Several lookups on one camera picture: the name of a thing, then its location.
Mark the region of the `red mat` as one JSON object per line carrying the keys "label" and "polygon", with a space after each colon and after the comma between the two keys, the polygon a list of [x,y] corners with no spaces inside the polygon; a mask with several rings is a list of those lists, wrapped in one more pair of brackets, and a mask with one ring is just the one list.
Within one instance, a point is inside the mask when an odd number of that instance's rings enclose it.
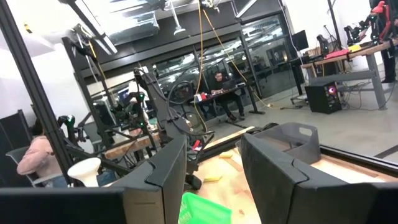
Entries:
{"label": "red mat", "polygon": [[336,52],[332,52],[332,53],[327,54],[327,55],[325,56],[325,59],[340,57],[340,56],[346,55],[346,54],[348,54],[348,53],[350,53],[350,52],[351,52],[351,51],[350,51],[349,49],[339,50],[339,51],[336,51]]}

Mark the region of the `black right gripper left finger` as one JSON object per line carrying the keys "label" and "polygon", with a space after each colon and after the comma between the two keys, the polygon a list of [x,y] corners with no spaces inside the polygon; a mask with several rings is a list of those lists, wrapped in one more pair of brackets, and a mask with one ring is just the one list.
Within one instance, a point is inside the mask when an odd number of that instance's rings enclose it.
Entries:
{"label": "black right gripper left finger", "polygon": [[177,224],[187,166],[187,138],[109,187],[0,189],[0,224]]}

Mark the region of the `black desk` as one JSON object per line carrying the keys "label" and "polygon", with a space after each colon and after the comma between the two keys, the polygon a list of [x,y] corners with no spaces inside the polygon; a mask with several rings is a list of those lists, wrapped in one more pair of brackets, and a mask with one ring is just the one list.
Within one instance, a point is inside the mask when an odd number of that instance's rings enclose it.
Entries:
{"label": "black desk", "polygon": [[250,97],[250,100],[251,100],[251,104],[252,104],[252,107],[253,107],[253,110],[251,110],[249,112],[252,113],[252,114],[265,114],[265,112],[258,110],[256,102],[254,101],[254,91],[251,89],[251,87],[249,85],[246,85],[246,84],[238,85],[236,88],[233,88],[231,90],[227,90],[227,91],[225,91],[223,93],[220,93],[220,94],[207,95],[206,100],[203,100],[203,101],[198,102],[198,103],[196,103],[194,101],[194,96],[189,98],[186,102],[190,103],[190,104],[200,105],[200,104],[203,104],[203,103],[207,103],[208,101],[215,101],[216,99],[218,99],[219,97],[221,97],[223,95],[238,91],[240,89],[246,89],[247,93],[249,94],[249,97]]}

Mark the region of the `grey office chair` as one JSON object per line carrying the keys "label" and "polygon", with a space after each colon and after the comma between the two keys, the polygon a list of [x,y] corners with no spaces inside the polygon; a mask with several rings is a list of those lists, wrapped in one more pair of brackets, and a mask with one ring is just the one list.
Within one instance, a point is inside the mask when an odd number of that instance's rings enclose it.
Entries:
{"label": "grey office chair", "polygon": [[[22,147],[6,153],[6,156],[10,157],[17,165],[22,160],[28,147]],[[39,178],[36,173],[25,175],[33,187],[46,187],[48,184],[57,177],[61,177],[63,174],[52,174],[46,177]]]}

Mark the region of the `black computer tower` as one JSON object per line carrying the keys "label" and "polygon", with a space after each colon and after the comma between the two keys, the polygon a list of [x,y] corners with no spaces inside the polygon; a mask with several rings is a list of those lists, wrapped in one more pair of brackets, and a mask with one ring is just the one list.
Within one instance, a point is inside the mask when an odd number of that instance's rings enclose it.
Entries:
{"label": "black computer tower", "polygon": [[342,110],[335,82],[309,85],[305,91],[312,112],[332,114]]}

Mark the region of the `green plastic basket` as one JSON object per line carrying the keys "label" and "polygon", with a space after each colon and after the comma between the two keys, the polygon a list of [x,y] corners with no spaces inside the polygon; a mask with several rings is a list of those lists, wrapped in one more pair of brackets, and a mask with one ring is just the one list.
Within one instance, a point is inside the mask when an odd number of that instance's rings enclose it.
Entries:
{"label": "green plastic basket", "polygon": [[186,192],[182,195],[178,224],[232,224],[232,210]]}

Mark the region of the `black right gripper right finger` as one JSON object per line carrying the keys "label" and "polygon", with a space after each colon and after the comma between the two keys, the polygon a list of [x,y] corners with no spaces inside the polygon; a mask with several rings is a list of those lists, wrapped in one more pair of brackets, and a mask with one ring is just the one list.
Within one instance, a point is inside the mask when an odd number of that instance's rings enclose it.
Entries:
{"label": "black right gripper right finger", "polygon": [[398,182],[349,184],[250,134],[240,150],[262,224],[398,224]]}

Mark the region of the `wooden workbench grey legs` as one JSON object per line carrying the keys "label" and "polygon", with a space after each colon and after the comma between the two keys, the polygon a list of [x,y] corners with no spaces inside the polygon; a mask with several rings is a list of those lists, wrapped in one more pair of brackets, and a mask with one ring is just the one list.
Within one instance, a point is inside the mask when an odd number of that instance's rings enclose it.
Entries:
{"label": "wooden workbench grey legs", "polygon": [[[361,50],[340,55],[338,57],[332,57],[328,59],[319,60],[317,62],[304,64],[301,66],[308,73],[308,83],[309,84],[321,84],[330,82],[348,82],[356,80],[371,80],[373,87],[366,89],[366,91],[373,91],[378,104],[377,110],[386,110],[387,100],[385,94],[390,91],[390,89],[383,89],[381,78],[379,74],[379,69],[377,67],[376,58],[374,54],[382,50],[387,50],[390,47],[395,47],[398,45],[398,38],[393,38],[385,41],[379,45],[372,47],[366,47]],[[338,62],[342,60],[350,60],[355,57],[366,57],[368,63],[367,70],[353,71],[349,73],[339,73],[329,76],[316,77],[315,67],[318,65],[324,65],[326,63]]]}

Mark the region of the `black partition panel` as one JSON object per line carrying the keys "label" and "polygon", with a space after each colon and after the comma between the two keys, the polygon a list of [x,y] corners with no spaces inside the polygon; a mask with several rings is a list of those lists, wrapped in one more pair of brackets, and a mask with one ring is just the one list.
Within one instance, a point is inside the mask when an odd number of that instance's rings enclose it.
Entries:
{"label": "black partition panel", "polygon": [[30,134],[22,110],[0,118],[0,187],[29,187],[29,180],[16,172],[16,163],[6,156],[30,144]]}

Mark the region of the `grey plastic bin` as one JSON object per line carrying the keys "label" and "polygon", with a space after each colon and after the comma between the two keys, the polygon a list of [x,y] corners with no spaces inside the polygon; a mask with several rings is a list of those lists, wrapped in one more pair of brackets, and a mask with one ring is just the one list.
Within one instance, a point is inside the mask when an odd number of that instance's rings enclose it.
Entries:
{"label": "grey plastic bin", "polygon": [[310,165],[321,159],[317,128],[300,123],[243,134],[236,147],[250,179],[261,172],[271,172],[300,181],[306,172],[313,171]]}

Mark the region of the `black monitor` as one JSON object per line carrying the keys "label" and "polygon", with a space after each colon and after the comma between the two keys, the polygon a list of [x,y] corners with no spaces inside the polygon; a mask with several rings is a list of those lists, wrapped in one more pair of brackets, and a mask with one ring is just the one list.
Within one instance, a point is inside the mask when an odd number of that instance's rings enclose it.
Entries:
{"label": "black monitor", "polygon": [[296,51],[304,50],[309,48],[308,39],[305,30],[302,30],[292,36],[292,43]]}

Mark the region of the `white cone-shaped stand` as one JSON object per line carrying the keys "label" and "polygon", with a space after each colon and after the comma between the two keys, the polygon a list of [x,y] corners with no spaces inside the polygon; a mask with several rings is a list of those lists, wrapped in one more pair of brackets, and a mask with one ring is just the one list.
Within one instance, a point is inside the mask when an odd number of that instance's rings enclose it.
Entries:
{"label": "white cone-shaped stand", "polygon": [[100,165],[101,160],[97,157],[92,157],[71,166],[67,174],[69,177],[82,182],[85,187],[99,187],[97,175]]}

